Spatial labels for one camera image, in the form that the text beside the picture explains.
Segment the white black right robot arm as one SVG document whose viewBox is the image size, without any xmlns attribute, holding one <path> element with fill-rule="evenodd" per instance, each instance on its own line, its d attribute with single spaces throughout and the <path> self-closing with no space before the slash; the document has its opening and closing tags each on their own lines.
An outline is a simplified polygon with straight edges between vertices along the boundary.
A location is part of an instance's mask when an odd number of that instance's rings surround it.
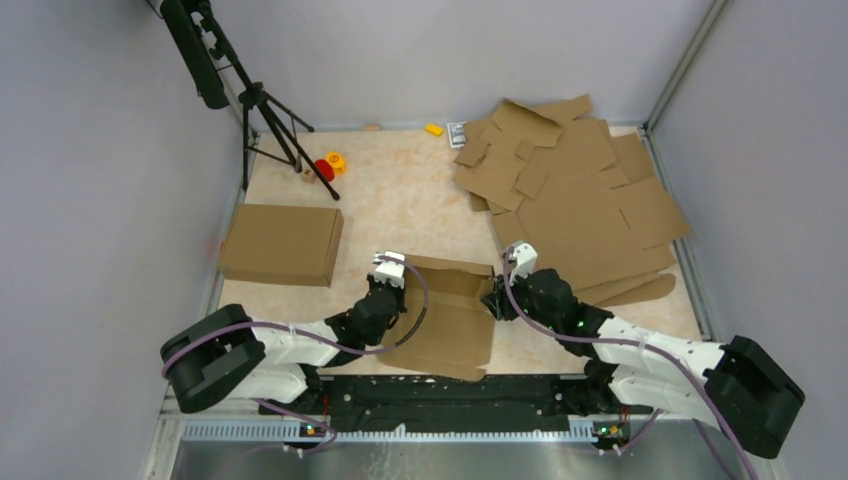
<svg viewBox="0 0 848 480">
<path fill-rule="evenodd" d="M 518 318 L 588 360 L 589 404 L 612 412 L 648 406 L 731 432 L 741 448 L 774 459 L 806 396 L 756 341 L 685 340 L 648 330 L 581 302 L 553 269 L 499 275 L 482 303 L 498 320 Z"/>
</svg>

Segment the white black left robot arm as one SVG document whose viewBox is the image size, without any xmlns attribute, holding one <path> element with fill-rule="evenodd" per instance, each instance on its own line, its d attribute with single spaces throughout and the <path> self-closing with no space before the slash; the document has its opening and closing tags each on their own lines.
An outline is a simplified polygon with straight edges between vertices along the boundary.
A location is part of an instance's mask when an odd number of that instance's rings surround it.
<svg viewBox="0 0 848 480">
<path fill-rule="evenodd" d="M 180 411 L 197 413 L 234 398 L 314 410 L 321 397 L 316 369 L 385 352 L 385 333 L 406 311 L 400 277 L 372 273 L 367 282 L 363 298 L 321 321 L 263 322 L 229 304 L 166 341 L 163 376 Z"/>
</svg>

